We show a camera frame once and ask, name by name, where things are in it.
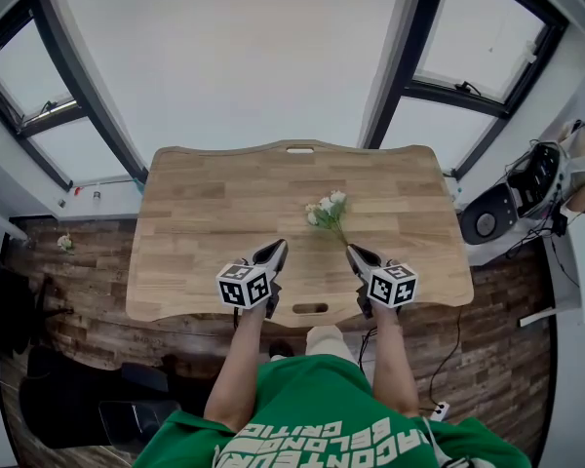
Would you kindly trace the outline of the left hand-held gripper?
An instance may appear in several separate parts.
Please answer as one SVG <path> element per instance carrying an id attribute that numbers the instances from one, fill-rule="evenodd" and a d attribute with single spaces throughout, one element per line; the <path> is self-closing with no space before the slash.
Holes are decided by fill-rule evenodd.
<path id="1" fill-rule="evenodd" d="M 215 277 L 221 303 L 234 309 L 264 305 L 265 317 L 271 319 L 281 290 L 275 279 L 282 271 L 287 255 L 288 242 L 279 239 L 253 251 L 247 258 L 249 265 L 226 264 Z"/>

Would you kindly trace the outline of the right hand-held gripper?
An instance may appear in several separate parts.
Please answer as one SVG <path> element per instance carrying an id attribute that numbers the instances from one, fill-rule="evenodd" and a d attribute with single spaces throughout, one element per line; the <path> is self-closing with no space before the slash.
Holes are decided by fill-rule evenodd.
<path id="1" fill-rule="evenodd" d="M 374 303 L 399 313 L 403 305 L 412 303 L 418 287 L 418 274 L 405 263 L 392 260 L 355 244 L 346 248 L 353 273 L 362 282 L 357 289 L 357 302 L 366 319 L 371 319 Z"/>

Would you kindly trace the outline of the white flowers with green leaves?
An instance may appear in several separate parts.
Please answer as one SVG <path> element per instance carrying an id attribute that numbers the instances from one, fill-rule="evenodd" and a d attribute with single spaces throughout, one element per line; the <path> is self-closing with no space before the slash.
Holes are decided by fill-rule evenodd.
<path id="1" fill-rule="evenodd" d="M 314 227 L 332 232 L 344 247 L 348 246 L 348 241 L 341 218 L 345 214 L 346 203 L 347 195 L 340 190 L 333 190 L 317 203 L 305 206 L 307 222 Z"/>

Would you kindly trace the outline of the person's left forearm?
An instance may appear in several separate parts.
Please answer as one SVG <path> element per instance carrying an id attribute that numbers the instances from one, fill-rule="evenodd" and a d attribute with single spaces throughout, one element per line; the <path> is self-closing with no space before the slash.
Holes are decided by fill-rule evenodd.
<path id="1" fill-rule="evenodd" d="M 266 308 L 242 313 L 229 352 L 207 400 L 204 418 L 238 433 L 254 413 L 259 345 Z"/>

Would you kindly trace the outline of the person's right forearm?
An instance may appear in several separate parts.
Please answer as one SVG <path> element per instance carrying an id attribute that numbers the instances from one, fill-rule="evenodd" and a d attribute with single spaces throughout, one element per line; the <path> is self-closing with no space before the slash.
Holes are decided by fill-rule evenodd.
<path id="1" fill-rule="evenodd" d="M 418 391 L 398 315 L 376 302 L 371 308 L 377 326 L 373 396 L 390 410 L 405 417 L 418 417 Z"/>

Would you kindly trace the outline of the wooden table top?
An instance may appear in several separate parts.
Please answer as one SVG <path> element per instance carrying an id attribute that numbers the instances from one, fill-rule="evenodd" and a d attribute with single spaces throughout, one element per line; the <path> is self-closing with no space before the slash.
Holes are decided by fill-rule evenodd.
<path id="1" fill-rule="evenodd" d="M 456 213 L 432 149 L 364 150 L 313 140 L 253 148 L 158 150 L 136 223 L 126 311 L 153 322 L 224 314 L 215 277 L 251 250 L 285 239 L 276 324 L 335 325 L 359 313 L 359 281 L 343 241 L 311 226 L 305 208 L 345 193 L 345 240 L 408 264 L 414 303 L 474 297 Z"/>

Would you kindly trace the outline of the person's beige trousers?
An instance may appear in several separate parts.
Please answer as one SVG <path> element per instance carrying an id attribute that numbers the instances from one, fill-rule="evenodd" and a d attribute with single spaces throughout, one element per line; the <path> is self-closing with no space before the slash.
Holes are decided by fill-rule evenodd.
<path id="1" fill-rule="evenodd" d="M 334 325 L 314 327 L 307 333 L 305 355 L 332 355 L 357 364 L 357 359 L 344 341 L 342 331 Z"/>

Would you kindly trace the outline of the person's left shoe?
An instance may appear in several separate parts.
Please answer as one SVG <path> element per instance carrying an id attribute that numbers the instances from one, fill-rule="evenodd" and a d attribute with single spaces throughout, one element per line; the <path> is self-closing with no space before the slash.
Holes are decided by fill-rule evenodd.
<path id="1" fill-rule="evenodd" d="M 268 349 L 269 359 L 271 361 L 278 361 L 284 358 L 293 357 L 293 348 L 282 339 L 275 340 L 269 345 Z"/>

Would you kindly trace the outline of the grey round device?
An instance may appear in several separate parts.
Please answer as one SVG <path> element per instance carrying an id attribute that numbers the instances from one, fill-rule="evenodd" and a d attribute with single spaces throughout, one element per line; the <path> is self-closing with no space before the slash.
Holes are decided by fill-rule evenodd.
<path id="1" fill-rule="evenodd" d="M 517 221 L 517 208 L 506 182 L 500 182 L 486 190 L 459 215 L 462 238 L 466 244 L 474 246 L 500 238 Z"/>

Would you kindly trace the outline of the person's green printed shirt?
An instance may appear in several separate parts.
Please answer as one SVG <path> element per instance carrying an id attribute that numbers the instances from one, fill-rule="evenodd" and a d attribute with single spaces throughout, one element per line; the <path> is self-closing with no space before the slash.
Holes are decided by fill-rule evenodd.
<path id="1" fill-rule="evenodd" d="M 531 468 L 468 418 L 405 417 L 377 401 L 352 363 L 329 355 L 260 367 L 255 409 L 238 433 L 179 411 L 134 468 Z"/>

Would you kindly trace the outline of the black framed window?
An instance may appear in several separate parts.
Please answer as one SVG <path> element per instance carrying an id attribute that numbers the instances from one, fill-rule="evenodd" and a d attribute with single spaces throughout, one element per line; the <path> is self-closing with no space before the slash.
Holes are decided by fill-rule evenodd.
<path id="1" fill-rule="evenodd" d="M 431 147 L 465 177 L 518 113 L 568 21 L 549 0 L 372 0 L 385 35 L 358 146 Z"/>
<path id="2" fill-rule="evenodd" d="M 21 0 L 0 19 L 0 123 L 64 190 L 147 180 L 65 0 Z"/>

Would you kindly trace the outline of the black white equipment frame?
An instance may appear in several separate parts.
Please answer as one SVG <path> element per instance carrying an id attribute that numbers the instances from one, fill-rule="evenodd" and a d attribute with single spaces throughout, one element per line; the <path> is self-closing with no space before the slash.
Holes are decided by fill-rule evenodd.
<path id="1" fill-rule="evenodd" d="M 568 187 L 566 151 L 554 141 L 538 141 L 506 175 L 518 218 L 550 217 Z"/>

